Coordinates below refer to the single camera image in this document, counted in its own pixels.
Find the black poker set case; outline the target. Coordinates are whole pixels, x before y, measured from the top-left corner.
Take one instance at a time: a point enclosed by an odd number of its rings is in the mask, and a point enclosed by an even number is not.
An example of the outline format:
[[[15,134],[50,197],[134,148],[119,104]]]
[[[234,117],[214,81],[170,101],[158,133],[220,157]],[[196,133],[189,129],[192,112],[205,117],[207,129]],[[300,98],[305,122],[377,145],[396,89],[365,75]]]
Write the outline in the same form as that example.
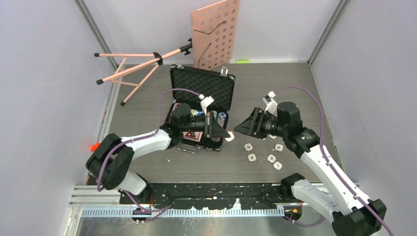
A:
[[[180,64],[170,67],[173,104],[170,112],[189,105],[189,123],[182,127],[183,139],[177,145],[197,150],[220,151],[227,136],[236,76],[223,67],[220,72]]]

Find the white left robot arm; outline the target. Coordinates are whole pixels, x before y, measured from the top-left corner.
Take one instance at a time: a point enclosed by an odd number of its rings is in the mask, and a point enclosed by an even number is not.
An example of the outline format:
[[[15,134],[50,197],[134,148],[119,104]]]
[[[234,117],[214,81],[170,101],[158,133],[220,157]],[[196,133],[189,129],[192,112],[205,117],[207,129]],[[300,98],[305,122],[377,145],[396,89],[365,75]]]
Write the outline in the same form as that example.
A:
[[[173,148],[185,132],[201,132],[207,138],[229,138],[230,134],[210,113],[191,114],[188,104],[179,104],[158,129],[133,137],[108,134],[86,162],[87,170],[96,178],[99,190],[119,189],[132,194],[138,203],[151,196],[148,182],[129,171],[132,160],[143,155]]]

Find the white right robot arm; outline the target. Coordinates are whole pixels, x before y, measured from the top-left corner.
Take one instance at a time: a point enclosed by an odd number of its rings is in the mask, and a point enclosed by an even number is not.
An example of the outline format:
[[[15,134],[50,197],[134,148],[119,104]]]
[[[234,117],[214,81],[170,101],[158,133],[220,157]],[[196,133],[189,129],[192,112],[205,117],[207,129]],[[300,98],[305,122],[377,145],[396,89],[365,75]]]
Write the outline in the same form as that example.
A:
[[[303,126],[295,103],[278,104],[277,115],[256,107],[234,131],[259,139],[268,135],[282,138],[285,147],[315,173],[328,192],[294,173],[281,180],[281,197],[307,203],[331,223],[336,235],[370,236],[383,227],[386,205],[380,199],[372,200],[334,163],[319,135]]]

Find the blue red chip stack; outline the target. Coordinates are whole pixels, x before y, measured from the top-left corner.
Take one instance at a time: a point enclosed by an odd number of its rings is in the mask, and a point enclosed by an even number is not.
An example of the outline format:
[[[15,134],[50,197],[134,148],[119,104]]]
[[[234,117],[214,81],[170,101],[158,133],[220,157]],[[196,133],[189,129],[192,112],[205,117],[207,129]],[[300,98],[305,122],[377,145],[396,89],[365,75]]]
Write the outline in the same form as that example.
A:
[[[225,128],[227,118],[228,118],[227,113],[219,112],[216,118],[216,122],[220,127]]]

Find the green white chip stack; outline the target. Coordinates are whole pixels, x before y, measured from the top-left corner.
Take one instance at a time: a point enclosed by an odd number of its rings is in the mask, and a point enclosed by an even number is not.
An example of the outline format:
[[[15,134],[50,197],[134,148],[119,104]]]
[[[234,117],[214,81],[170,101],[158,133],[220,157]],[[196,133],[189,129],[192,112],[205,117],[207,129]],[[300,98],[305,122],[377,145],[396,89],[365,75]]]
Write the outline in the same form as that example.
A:
[[[211,114],[211,116],[212,116],[214,119],[217,119],[217,116],[218,116],[218,112],[217,112],[217,111],[211,111],[211,112],[210,112],[210,114]]]

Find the pink music stand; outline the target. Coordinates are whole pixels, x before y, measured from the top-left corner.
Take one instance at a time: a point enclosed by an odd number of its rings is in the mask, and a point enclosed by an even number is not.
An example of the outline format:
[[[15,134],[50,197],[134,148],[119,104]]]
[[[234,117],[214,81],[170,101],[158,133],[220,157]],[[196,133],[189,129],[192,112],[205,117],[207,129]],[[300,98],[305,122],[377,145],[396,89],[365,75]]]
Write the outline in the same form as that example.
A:
[[[171,52],[159,54],[112,54],[95,53],[99,57],[121,57],[122,61],[113,75],[96,81],[98,85],[104,82],[133,86],[132,92],[121,102],[126,102],[143,86],[145,81],[160,68],[166,59],[183,53],[193,55],[193,66],[197,69],[213,70],[228,63],[233,55],[236,37],[239,0],[222,0],[214,4],[199,8],[190,13],[191,37],[188,43]],[[139,83],[121,80],[129,74],[152,65],[152,69]]]

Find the orange clip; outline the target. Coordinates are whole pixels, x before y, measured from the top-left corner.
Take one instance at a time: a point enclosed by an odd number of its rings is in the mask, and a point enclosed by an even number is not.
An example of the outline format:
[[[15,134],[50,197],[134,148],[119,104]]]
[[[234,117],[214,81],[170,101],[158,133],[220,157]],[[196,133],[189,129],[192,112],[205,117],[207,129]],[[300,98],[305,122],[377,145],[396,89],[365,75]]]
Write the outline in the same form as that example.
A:
[[[100,146],[100,142],[97,142],[97,143],[95,143],[94,145],[92,145],[91,147],[90,147],[90,151],[91,152],[95,152],[96,150],[97,150],[97,148]]]

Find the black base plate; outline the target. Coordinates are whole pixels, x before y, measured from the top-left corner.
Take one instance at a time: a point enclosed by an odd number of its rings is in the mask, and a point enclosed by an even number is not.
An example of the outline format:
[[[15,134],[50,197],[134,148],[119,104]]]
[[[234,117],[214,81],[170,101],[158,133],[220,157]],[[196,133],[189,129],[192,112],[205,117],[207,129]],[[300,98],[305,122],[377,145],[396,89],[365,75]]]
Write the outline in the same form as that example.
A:
[[[243,210],[273,209],[277,205],[294,207],[297,211],[304,205],[280,183],[151,183],[138,196],[130,199],[122,192],[122,205],[135,202],[142,206],[150,204],[157,209],[221,210],[240,205]]]

